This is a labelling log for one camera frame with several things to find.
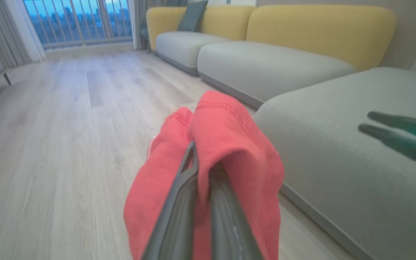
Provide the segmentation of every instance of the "sectional sofa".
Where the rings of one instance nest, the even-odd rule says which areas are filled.
[[[185,7],[149,9],[151,48],[255,108],[377,67],[396,27],[393,13],[376,6],[228,5],[208,7],[200,32],[176,31],[184,13]]]
[[[200,32],[176,32],[184,12],[147,12],[151,48],[259,108],[254,120],[284,164],[281,191],[357,259],[416,260],[416,162],[358,131],[376,125],[370,111],[416,117],[416,74],[377,68],[394,15],[355,5],[208,7]]]

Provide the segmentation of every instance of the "red towel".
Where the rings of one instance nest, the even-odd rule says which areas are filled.
[[[222,161],[264,258],[277,260],[282,162],[243,105],[217,92],[204,94],[194,114],[184,107],[167,117],[151,143],[124,207],[133,258],[141,258],[192,140],[200,165],[193,259],[211,258],[208,170]]]

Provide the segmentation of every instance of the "white curtain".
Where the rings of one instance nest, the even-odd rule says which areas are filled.
[[[128,0],[129,13],[131,14],[131,26],[133,30],[134,49],[142,49],[142,41],[139,35],[140,24],[146,17],[149,8],[147,0]]]
[[[21,5],[23,0],[0,0],[0,57],[6,67],[46,59],[33,25],[27,21],[25,7],[21,9]]]
[[[9,7],[15,26],[18,29],[25,49],[28,52],[31,62],[40,62],[47,59],[46,52],[36,34],[35,28],[31,23],[30,17],[25,8],[23,0],[5,0]]]

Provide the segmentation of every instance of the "yellow sofa cushion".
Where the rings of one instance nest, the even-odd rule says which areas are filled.
[[[363,71],[381,62],[396,21],[377,6],[266,5],[251,14],[246,40],[334,57]]]
[[[203,14],[201,32],[244,41],[253,6],[210,6]]]
[[[155,50],[157,36],[177,31],[186,7],[152,7],[147,11],[150,48]],[[244,41],[253,6],[209,6],[203,14],[200,31],[233,41]]]

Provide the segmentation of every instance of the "throw pillow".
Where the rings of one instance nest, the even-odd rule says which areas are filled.
[[[184,18],[179,23],[178,31],[197,31],[208,1],[201,1],[187,5]]]

